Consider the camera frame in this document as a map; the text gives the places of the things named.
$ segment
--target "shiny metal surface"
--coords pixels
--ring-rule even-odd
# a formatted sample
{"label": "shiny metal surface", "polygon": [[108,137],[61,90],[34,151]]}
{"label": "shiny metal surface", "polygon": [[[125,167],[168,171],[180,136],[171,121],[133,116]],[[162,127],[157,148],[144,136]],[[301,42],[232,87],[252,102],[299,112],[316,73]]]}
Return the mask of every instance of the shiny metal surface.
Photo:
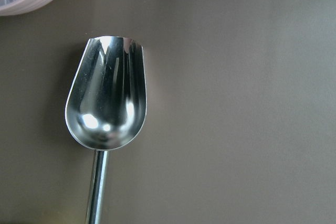
{"label": "shiny metal surface", "polygon": [[141,45],[121,37],[90,39],[66,105],[71,135],[87,148],[113,150],[137,135],[145,115]]}
{"label": "shiny metal surface", "polygon": [[94,153],[86,224],[100,223],[109,153],[109,151]]}

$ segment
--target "utensil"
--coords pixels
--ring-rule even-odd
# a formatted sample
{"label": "utensil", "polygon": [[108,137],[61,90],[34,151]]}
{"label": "utensil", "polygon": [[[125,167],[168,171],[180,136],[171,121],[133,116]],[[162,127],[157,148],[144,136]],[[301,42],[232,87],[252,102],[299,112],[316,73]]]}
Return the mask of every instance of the utensil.
{"label": "utensil", "polygon": [[115,36],[89,39],[65,109],[71,135],[95,150],[86,224],[100,222],[109,151],[135,138],[146,105],[142,46]]}

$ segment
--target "metal handle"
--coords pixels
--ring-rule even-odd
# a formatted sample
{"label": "metal handle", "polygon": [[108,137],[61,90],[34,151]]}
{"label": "metal handle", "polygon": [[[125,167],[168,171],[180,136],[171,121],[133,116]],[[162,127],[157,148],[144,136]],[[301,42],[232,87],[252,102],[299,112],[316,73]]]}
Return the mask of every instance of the metal handle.
{"label": "metal handle", "polygon": [[108,151],[95,151],[91,175],[91,186],[89,194],[88,210],[86,214],[86,224],[99,224],[103,202]]}

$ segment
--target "stainless steel scoop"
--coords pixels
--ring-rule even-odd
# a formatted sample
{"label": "stainless steel scoop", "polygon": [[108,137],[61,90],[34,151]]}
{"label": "stainless steel scoop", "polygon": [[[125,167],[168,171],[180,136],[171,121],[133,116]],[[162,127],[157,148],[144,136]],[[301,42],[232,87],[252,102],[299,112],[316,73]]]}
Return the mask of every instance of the stainless steel scoop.
{"label": "stainless steel scoop", "polygon": [[108,154],[132,141],[146,115],[142,46],[129,38],[89,39],[69,92],[71,135],[95,150],[86,224],[98,224]]}

